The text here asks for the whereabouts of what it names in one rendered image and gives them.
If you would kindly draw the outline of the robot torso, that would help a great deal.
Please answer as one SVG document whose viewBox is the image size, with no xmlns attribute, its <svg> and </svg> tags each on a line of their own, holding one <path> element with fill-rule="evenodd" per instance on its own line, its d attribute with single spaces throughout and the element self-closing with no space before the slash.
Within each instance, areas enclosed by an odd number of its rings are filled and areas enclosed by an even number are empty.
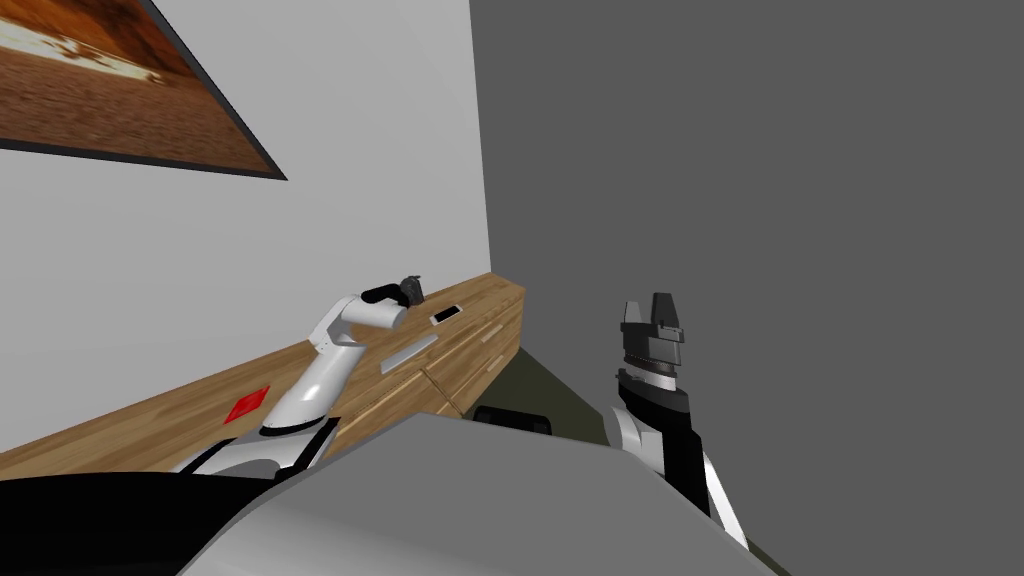
<svg viewBox="0 0 1024 576">
<path fill-rule="evenodd" d="M 272 488 L 179 576 L 774 576 L 636 456 L 419 413 Z"/>
</svg>

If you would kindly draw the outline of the wooden sideboard with drawers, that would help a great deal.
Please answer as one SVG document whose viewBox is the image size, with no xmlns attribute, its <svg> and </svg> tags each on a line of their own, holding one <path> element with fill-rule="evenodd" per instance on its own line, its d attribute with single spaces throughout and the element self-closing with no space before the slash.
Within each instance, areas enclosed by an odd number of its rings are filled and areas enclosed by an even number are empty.
<svg viewBox="0 0 1024 576">
<path fill-rule="evenodd" d="M 468 413 L 518 352 L 524 300 L 521 286 L 487 273 L 429 295 L 394 331 L 356 328 L 368 348 L 332 408 L 339 428 L 328 454 L 418 412 Z M 454 304 L 463 312 L 431 324 L 431 315 Z M 431 333 L 438 340 L 429 348 L 380 373 L 385 358 Z M 168 471 L 217 441 L 256 428 L 314 356 L 310 343 L 299 342 L 0 453 L 0 480 Z M 223 423 L 240 398 L 263 386 L 270 388 L 258 409 Z"/>
</svg>

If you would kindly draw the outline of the red flat book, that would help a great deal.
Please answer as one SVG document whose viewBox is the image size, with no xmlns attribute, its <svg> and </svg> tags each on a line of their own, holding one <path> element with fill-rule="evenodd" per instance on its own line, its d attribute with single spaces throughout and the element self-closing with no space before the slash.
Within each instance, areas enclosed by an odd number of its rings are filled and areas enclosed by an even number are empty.
<svg viewBox="0 0 1024 576">
<path fill-rule="evenodd" d="M 263 386 L 240 398 L 228 412 L 223 423 L 227 424 L 258 409 L 266 398 L 269 388 L 269 386 Z"/>
</svg>

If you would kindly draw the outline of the grey flat slab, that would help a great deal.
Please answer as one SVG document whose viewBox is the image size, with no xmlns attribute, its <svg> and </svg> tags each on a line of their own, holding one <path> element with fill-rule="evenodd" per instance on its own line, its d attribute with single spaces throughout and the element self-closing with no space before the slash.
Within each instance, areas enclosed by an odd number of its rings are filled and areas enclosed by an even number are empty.
<svg viewBox="0 0 1024 576">
<path fill-rule="evenodd" d="M 425 349 L 429 348 L 437 340 L 438 335 L 436 333 L 431 333 L 406 346 L 404 348 L 388 356 L 380 363 L 380 373 L 387 374 L 388 372 L 391 372 L 401 364 L 410 361 Z"/>
</svg>

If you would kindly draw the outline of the brown picture with dark frame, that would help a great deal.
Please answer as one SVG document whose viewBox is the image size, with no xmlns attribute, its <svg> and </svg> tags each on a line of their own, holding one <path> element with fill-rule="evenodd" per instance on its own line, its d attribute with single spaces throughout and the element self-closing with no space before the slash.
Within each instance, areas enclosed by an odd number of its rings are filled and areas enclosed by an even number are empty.
<svg viewBox="0 0 1024 576">
<path fill-rule="evenodd" d="M 0 149 L 283 178 L 153 0 L 0 0 Z"/>
</svg>

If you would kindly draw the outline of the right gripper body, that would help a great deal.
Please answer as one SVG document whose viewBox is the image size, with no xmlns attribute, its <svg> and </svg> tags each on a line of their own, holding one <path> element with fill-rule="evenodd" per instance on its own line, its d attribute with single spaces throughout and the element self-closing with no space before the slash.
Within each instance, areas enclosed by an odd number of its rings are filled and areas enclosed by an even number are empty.
<svg viewBox="0 0 1024 576">
<path fill-rule="evenodd" d="M 681 347 L 685 340 L 678 320 L 624 322 L 620 331 L 623 360 L 627 364 L 663 375 L 675 375 L 682 365 Z"/>
</svg>

